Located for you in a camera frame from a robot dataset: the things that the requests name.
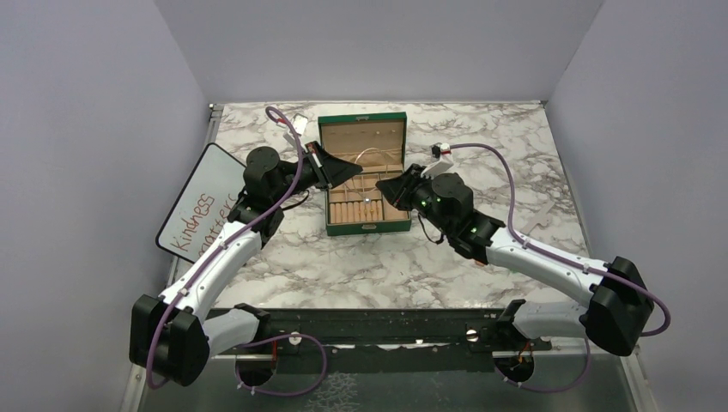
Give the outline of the white dry-erase board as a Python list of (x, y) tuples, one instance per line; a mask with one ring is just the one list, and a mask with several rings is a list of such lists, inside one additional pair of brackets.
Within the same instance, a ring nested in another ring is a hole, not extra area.
[(161, 225), (157, 246), (196, 262), (220, 235), (243, 189), (244, 170), (224, 148), (208, 144)]

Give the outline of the black mounting rail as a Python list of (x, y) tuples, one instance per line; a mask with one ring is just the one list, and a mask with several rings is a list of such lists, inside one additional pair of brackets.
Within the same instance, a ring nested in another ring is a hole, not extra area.
[(270, 309), (259, 338), (298, 333), (260, 348), (237, 343), (225, 351), (249, 369), (317, 374), (323, 365), (339, 373), (491, 373), (493, 358), (518, 358), (550, 344), (526, 339), (506, 322), (503, 309)]

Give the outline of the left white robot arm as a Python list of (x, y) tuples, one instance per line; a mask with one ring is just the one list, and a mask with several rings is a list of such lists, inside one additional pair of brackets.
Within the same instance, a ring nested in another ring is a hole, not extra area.
[(187, 386), (208, 359), (237, 345), (266, 348), (267, 313), (246, 304), (211, 318), (209, 312), (238, 271), (258, 255), (280, 227), (282, 204), (310, 188), (328, 191), (352, 179), (362, 166), (327, 153), (318, 142), (302, 147), (296, 162), (269, 146), (246, 157), (244, 188), (221, 231), (191, 269), (159, 296), (142, 295), (130, 320), (130, 361), (144, 367), (150, 387), (157, 374)]

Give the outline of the green jewelry box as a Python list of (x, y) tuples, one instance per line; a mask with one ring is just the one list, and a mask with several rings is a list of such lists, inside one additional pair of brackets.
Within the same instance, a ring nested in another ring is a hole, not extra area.
[(384, 112), (318, 118), (322, 147), (363, 167), (363, 172), (326, 195), (325, 230), (331, 237), (399, 233), (411, 229), (412, 217), (382, 197), (376, 183), (404, 171), (407, 114)]

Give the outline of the white plastic bracket piece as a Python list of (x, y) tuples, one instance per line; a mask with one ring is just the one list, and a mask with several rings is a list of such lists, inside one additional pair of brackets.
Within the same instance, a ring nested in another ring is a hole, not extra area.
[(553, 209), (553, 203), (547, 203), (534, 216), (527, 221), (522, 228), (523, 234), (530, 234), (536, 227), (547, 227), (552, 222), (551, 210)]

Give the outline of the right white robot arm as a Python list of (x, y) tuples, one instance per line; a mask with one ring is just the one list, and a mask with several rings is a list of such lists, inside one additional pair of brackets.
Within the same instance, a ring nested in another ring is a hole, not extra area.
[(458, 174), (428, 179), (423, 170), (413, 165), (376, 187), (395, 209), (414, 210), (429, 221), (463, 258), (514, 270), (572, 299), (510, 305), (506, 319), (495, 326), (502, 347), (516, 349), (528, 339), (545, 336), (584, 337), (611, 354), (633, 353), (654, 303), (632, 261), (578, 257), (527, 239), (478, 211), (472, 189)]

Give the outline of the aluminium frame rail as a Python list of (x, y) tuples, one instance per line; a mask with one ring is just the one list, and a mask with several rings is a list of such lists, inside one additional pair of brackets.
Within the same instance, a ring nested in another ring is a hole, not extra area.
[(338, 373), (298, 397), (240, 389), (230, 356), (213, 359), (187, 387), (151, 391), (133, 367), (123, 411), (656, 411), (638, 355), (620, 358), (594, 348), (591, 367), (569, 391), (541, 394), (503, 382), (496, 373), (461, 371)]

